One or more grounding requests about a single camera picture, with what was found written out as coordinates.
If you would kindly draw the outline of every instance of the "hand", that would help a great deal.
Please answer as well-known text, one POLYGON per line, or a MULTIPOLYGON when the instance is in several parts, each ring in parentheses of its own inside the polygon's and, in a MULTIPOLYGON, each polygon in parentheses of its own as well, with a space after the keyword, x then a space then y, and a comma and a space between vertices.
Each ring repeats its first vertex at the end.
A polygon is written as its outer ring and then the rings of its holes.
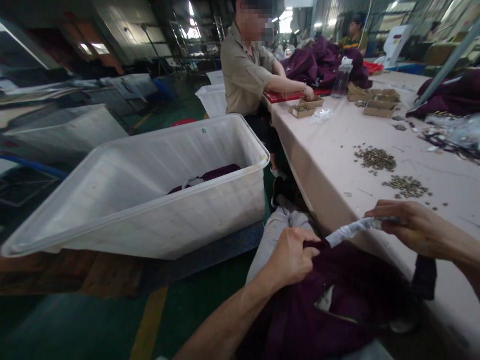
POLYGON ((380 200, 365 217, 400 218, 400 225, 383 221, 382 230, 429 258, 454 261, 464 240, 471 241, 470 235, 414 201, 380 200))
POLYGON ((312 101, 315 99, 315 92, 310 86, 307 86, 305 88, 304 94, 308 101, 312 101))
POLYGON ((313 270, 312 259, 320 254, 314 247, 304 248, 304 242, 321 240, 311 231, 286 228, 280 235, 270 260, 262 270, 273 286, 279 290, 301 282, 313 270))

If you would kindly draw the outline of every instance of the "red tray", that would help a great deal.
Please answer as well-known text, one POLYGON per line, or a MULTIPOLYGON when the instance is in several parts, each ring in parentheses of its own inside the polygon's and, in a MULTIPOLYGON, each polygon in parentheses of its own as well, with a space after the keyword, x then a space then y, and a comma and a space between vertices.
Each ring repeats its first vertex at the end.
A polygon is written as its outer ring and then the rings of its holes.
POLYGON ((376 64, 374 62, 364 61, 363 65, 368 68, 368 73, 370 75, 382 72, 385 69, 385 66, 383 66, 383 64, 376 64))
MULTIPOLYGON (((314 90, 314 92, 317 96, 330 95, 332 93, 332 90, 316 89, 314 90)), ((303 96, 301 92, 293 92, 288 95, 288 98, 284 98, 284 96, 279 92, 264 91, 263 94, 266 96, 270 104, 284 103, 290 100, 298 100, 303 96)))

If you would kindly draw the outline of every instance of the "yellow floor line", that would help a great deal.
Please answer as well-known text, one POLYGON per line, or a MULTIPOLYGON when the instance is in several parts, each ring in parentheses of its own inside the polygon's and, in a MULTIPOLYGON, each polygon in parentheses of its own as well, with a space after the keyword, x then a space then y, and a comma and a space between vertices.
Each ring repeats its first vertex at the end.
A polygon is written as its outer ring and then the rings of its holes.
POLYGON ((152 292, 148 297, 143 318, 136 333, 135 343, 131 349, 130 360, 152 358, 168 291, 169 288, 164 287, 152 292))
POLYGON ((139 122, 137 122, 137 123, 135 124, 135 126, 130 129, 130 134, 133 134, 133 133, 134 133, 135 131, 137 131, 138 128, 141 127, 148 119, 150 119, 150 117, 157 111, 158 108, 159 108, 159 107, 156 106, 156 107, 152 110, 152 112, 148 113, 148 114, 145 115, 139 122))

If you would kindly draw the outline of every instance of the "wooden pallet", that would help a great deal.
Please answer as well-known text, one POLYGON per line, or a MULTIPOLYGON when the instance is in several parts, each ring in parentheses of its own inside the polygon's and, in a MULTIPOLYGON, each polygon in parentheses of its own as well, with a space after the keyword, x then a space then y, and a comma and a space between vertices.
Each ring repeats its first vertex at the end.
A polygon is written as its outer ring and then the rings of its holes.
POLYGON ((144 260, 87 250, 0 257, 0 296, 75 293, 136 297, 144 260))

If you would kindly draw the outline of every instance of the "white machine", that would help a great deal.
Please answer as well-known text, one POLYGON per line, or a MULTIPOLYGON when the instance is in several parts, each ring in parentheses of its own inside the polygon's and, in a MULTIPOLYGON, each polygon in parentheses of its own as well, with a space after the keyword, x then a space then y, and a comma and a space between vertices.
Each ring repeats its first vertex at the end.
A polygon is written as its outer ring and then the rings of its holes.
POLYGON ((385 45, 383 46, 383 51, 386 52, 386 56, 378 58, 375 63, 383 64, 385 69, 394 67, 399 58, 400 52, 410 37, 412 29, 412 25, 402 25, 390 30, 385 45))

